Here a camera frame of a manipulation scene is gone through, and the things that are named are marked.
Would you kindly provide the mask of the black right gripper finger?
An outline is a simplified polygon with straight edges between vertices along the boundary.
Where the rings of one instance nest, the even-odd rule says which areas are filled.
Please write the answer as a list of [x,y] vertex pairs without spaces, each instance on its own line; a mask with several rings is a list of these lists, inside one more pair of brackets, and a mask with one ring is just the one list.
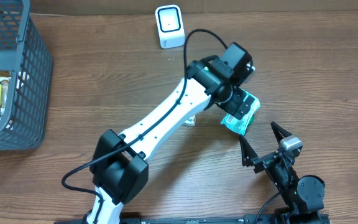
[[244,136],[239,136],[239,143],[241,146],[242,166],[254,166],[254,161],[259,158],[258,155]]
[[275,138],[278,143],[284,138],[287,138],[292,135],[292,133],[288,132],[287,130],[283,129],[281,126],[279,126],[276,122],[272,121],[270,123],[272,127],[272,131],[275,135]]

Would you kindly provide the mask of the teal wet wipes packet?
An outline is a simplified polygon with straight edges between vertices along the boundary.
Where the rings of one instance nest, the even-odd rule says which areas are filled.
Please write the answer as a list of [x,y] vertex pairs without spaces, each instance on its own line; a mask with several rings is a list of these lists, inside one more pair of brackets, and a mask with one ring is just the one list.
[[222,119],[221,124],[227,127],[227,129],[231,130],[232,132],[244,136],[246,133],[246,129],[252,124],[254,120],[254,115],[260,108],[261,104],[260,100],[257,97],[250,94],[248,91],[242,91],[246,94],[244,102],[249,107],[248,112],[241,119],[237,119],[232,115],[227,114]]

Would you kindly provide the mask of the orange tissue packet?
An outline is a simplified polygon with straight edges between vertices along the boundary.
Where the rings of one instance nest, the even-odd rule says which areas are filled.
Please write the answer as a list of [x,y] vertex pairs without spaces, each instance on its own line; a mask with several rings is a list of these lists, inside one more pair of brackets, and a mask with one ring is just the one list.
[[184,125],[186,126],[195,126],[196,125],[196,115],[189,117],[185,122]]

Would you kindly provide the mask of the beige brown snack bag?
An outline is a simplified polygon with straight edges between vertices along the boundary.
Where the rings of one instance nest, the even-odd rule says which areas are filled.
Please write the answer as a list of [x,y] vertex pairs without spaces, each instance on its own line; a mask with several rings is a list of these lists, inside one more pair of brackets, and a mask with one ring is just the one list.
[[9,71],[0,70],[0,82],[2,83],[2,105],[1,105],[2,110],[6,107],[7,91],[9,88],[10,79],[11,79],[11,75]]

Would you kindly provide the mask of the green lid jar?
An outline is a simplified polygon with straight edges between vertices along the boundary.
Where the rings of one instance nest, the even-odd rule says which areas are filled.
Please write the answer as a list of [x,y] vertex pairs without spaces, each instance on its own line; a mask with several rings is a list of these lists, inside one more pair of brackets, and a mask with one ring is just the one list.
[[250,125],[254,122],[254,119],[255,119],[255,115],[253,115],[253,116],[250,118],[250,120],[249,120],[247,126],[250,126]]

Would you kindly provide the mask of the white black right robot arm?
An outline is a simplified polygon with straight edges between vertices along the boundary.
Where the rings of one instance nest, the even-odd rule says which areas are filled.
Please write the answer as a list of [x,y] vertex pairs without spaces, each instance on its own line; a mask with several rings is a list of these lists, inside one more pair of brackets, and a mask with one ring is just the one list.
[[293,168],[303,143],[277,123],[270,123],[278,142],[276,151],[259,157],[244,136],[239,136],[242,165],[265,172],[278,192],[255,215],[246,215],[246,223],[329,223],[324,208],[324,181],[316,175],[298,177]]

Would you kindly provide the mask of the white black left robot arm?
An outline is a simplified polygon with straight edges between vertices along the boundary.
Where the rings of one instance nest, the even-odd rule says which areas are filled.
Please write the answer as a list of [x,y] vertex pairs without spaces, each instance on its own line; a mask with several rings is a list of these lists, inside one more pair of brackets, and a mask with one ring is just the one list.
[[254,67],[250,54],[233,42],[221,57],[211,55],[192,61],[181,80],[160,105],[132,127],[116,134],[109,129],[99,138],[93,158],[96,199],[84,223],[119,223],[123,205],[130,202],[149,178],[148,158],[188,118],[217,105],[240,120],[250,111],[252,100],[240,85]]

